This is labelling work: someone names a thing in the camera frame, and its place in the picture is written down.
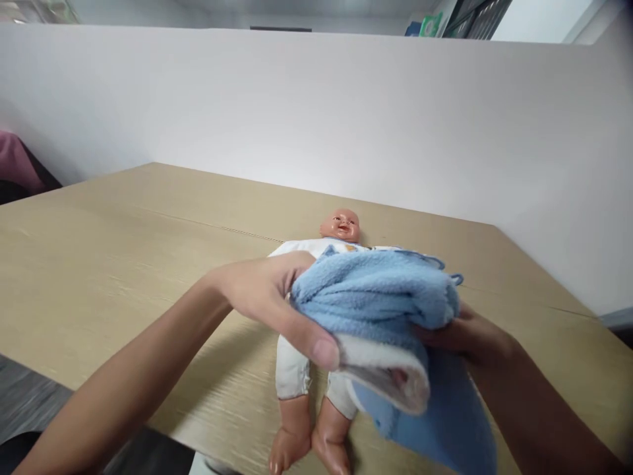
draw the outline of doll head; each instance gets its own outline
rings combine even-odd
[[[345,208],[335,210],[325,218],[318,230],[322,238],[337,238],[351,243],[358,243],[361,239],[358,215]]]

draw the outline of baby doll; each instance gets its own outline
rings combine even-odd
[[[330,245],[339,253],[369,250],[358,244],[361,230],[354,211],[334,211],[321,223],[319,231],[321,239],[285,242],[271,256],[291,251],[308,251],[318,259]],[[336,373],[328,376],[328,390],[314,430],[310,423],[309,385],[310,361],[280,336],[277,345],[276,386],[282,426],[275,436],[270,452],[271,475],[279,475],[290,468],[310,448],[315,451],[329,473],[350,473],[344,441],[357,409],[347,391],[345,377]]]

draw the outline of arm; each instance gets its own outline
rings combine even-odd
[[[518,341],[463,305],[445,329],[420,331],[457,351],[524,475],[621,474],[624,467],[572,411]]]
[[[313,262],[308,253],[290,253],[209,272],[79,388],[15,474],[98,472],[158,409],[233,308],[282,333],[317,364],[336,369],[333,338],[284,300]]]

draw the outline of fingernail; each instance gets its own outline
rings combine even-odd
[[[338,369],[338,346],[330,340],[319,340],[312,349],[312,360],[328,371]]]

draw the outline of blue towel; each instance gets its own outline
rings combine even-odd
[[[412,351],[429,375],[427,411],[410,416],[353,382],[383,437],[462,474],[494,474],[497,451],[490,424],[459,357],[426,349],[411,324],[439,329],[458,314],[461,276],[412,251],[337,254],[333,247],[294,283],[291,303],[331,333]]]

